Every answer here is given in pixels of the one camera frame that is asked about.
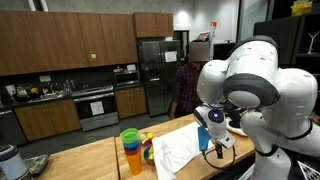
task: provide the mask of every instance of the kettle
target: kettle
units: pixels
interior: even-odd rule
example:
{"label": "kettle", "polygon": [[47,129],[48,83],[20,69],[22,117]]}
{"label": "kettle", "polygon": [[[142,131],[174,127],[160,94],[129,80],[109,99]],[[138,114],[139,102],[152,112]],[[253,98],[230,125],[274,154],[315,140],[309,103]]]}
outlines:
{"label": "kettle", "polygon": [[18,148],[13,145],[0,146],[0,167],[8,180],[31,180],[32,176],[21,159]]}

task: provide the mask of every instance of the stainless steel refrigerator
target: stainless steel refrigerator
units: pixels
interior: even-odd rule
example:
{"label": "stainless steel refrigerator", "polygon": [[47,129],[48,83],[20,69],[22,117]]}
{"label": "stainless steel refrigerator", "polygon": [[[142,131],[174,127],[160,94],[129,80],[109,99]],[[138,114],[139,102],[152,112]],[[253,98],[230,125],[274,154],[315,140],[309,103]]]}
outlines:
{"label": "stainless steel refrigerator", "polygon": [[138,52],[148,113],[164,114],[172,101],[176,72],[181,66],[180,41],[141,42]]}

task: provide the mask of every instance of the shelf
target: shelf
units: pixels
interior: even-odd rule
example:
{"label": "shelf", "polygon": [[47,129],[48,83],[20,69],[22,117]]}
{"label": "shelf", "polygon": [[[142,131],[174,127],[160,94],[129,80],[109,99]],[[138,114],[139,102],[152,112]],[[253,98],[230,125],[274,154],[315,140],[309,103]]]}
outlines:
{"label": "shelf", "polygon": [[308,53],[298,53],[297,57],[304,57],[304,58],[320,58],[320,53],[313,53],[313,54],[308,54]]}

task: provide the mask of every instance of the butcher block table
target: butcher block table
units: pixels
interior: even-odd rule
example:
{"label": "butcher block table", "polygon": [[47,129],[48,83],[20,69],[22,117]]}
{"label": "butcher block table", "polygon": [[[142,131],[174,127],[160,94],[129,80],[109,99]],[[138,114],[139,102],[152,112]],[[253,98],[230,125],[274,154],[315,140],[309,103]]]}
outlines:
{"label": "butcher block table", "polygon": [[[166,133],[179,129],[183,126],[186,126],[190,123],[195,122],[193,114],[188,116],[184,116],[175,120],[170,120],[168,122],[158,124],[152,127],[148,127],[146,129],[142,129],[139,132],[152,132],[155,137],[162,136]],[[237,134],[231,133],[233,137],[236,139],[235,149],[236,149],[236,159],[235,163],[240,162],[246,157],[254,154],[254,146],[252,141],[247,137],[242,137]],[[149,166],[146,164],[143,154],[142,158],[142,172],[138,175],[131,175],[129,165],[127,163],[127,159],[123,150],[123,145],[120,137],[116,138],[116,148],[118,155],[118,166],[120,179],[157,179],[157,171],[155,167]],[[226,150],[223,148],[223,159],[217,160],[216,153],[212,152],[207,156],[209,162],[215,166],[223,167],[227,166],[232,162],[233,151],[232,148],[230,150]],[[202,155],[198,155],[194,159],[192,159],[186,166],[184,166],[180,171],[175,173],[177,179],[208,179],[219,174],[221,171],[210,167]]]}
{"label": "butcher block table", "polygon": [[114,137],[52,154],[38,179],[119,179]]}

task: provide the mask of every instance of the backsplash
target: backsplash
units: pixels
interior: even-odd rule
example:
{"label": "backsplash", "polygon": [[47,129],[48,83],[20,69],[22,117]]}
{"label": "backsplash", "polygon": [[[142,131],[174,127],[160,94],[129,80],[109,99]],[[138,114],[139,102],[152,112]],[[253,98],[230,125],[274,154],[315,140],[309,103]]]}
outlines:
{"label": "backsplash", "polygon": [[113,69],[126,68],[124,65],[113,65],[104,67],[92,67],[83,69],[72,69],[64,71],[41,72],[34,74],[22,74],[0,77],[0,92],[3,95],[3,101],[10,96],[5,88],[7,85],[23,86],[23,87],[47,87],[48,82],[40,82],[39,76],[50,75],[50,84],[58,84],[63,87],[66,80],[73,80],[77,83],[86,83],[93,81],[112,81],[114,84]]}

